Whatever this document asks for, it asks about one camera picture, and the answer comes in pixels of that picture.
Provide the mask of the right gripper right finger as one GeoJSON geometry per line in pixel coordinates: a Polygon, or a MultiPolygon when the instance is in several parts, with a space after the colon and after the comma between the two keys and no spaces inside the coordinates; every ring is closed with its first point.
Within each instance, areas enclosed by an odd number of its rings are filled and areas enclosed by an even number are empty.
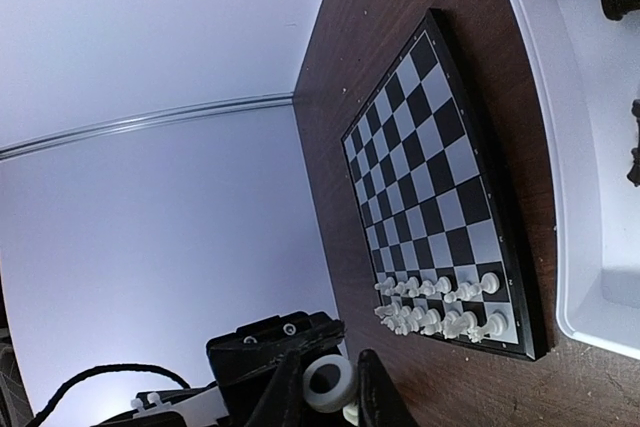
{"type": "Polygon", "coordinates": [[[402,396],[372,349],[360,352],[357,361],[358,425],[372,427],[414,426],[402,396]]]}

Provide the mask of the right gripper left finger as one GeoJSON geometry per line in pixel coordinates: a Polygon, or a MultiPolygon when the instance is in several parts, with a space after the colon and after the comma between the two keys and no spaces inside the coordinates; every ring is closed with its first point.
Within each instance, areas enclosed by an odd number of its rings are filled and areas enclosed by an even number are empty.
{"type": "Polygon", "coordinates": [[[297,427],[302,418],[303,372],[301,355],[288,352],[279,363],[246,427],[297,427]]]}

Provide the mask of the white chess knight piece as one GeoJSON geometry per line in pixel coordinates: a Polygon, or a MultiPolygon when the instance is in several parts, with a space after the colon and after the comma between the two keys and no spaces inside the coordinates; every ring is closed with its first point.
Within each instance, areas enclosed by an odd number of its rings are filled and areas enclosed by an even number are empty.
{"type": "Polygon", "coordinates": [[[455,339],[460,335],[466,335],[471,329],[478,326],[478,320],[473,312],[465,311],[454,320],[450,320],[443,327],[442,334],[445,339],[455,339]]]}

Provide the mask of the black white chessboard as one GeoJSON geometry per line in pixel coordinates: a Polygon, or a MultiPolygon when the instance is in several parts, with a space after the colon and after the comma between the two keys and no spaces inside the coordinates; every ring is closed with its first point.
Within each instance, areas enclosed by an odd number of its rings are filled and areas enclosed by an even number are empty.
{"type": "Polygon", "coordinates": [[[549,349],[534,261],[506,159],[444,11],[429,10],[342,138],[372,261],[375,309],[419,335],[534,361],[549,349]],[[482,276],[500,289],[483,293],[482,276]],[[456,301],[460,283],[477,295],[456,301]],[[445,339],[463,312],[478,326],[445,339]],[[483,336],[501,312],[508,329],[483,336]]]}

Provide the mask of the white chess pawn piece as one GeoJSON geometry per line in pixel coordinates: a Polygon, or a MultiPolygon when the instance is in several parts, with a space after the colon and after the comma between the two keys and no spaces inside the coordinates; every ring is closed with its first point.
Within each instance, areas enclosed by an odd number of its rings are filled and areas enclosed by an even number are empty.
{"type": "Polygon", "coordinates": [[[483,293],[493,295],[500,289],[500,286],[500,279],[493,272],[487,272],[481,278],[480,287],[483,293]]]}

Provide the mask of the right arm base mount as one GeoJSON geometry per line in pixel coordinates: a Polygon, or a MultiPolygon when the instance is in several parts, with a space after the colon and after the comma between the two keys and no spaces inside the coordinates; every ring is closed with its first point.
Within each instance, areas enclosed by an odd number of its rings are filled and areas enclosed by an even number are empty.
{"type": "Polygon", "coordinates": [[[298,311],[210,339],[206,354],[228,411],[223,424],[247,424],[287,352],[297,351],[306,369],[324,355],[337,354],[344,333],[344,323],[323,311],[298,311]]]}

